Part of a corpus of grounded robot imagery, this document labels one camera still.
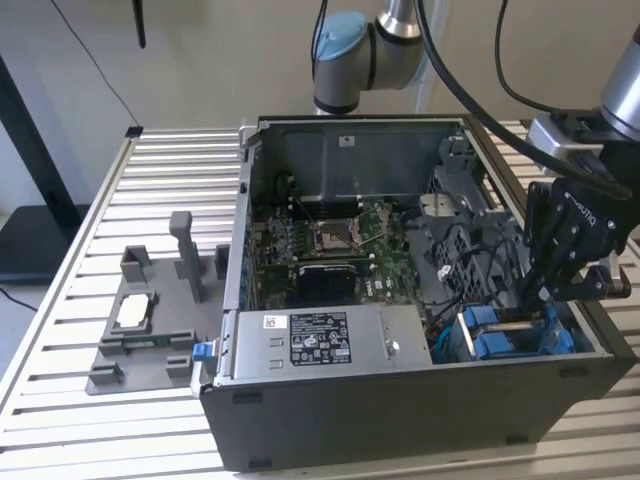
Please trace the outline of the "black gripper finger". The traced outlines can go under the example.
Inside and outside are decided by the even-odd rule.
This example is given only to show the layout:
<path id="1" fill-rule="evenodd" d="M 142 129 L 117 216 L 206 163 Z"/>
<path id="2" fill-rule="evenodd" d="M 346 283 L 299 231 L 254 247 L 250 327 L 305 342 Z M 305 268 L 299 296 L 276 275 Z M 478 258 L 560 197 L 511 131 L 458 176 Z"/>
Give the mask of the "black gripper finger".
<path id="1" fill-rule="evenodd" d="M 524 244 L 529 249 L 529 270 L 519 283 L 520 306 L 528 310 L 536 302 L 544 284 L 543 248 L 548 232 L 546 225 L 553 216 L 551 184 L 532 182 L 527 191 Z"/>
<path id="2" fill-rule="evenodd" d="M 579 255 L 580 240 L 571 238 L 552 243 L 545 251 L 544 286 L 556 300 L 584 300 L 588 287 L 580 271 L 587 261 Z"/>

